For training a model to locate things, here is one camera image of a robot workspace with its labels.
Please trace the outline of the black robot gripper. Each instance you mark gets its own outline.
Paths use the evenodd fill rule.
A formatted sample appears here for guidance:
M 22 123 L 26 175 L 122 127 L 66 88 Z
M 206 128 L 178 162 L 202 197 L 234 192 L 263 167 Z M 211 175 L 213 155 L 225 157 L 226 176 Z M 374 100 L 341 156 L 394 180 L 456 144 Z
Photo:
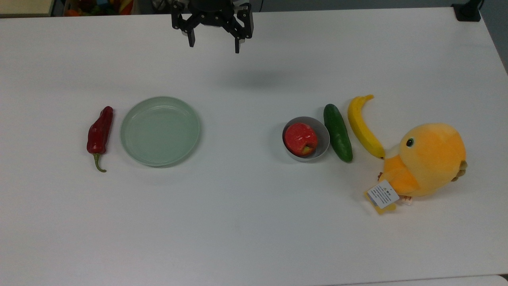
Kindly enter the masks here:
M 171 26 L 195 45 L 198 25 L 221 27 L 235 38 L 235 53 L 240 53 L 242 39 L 254 32 L 252 4 L 248 0 L 172 0 Z

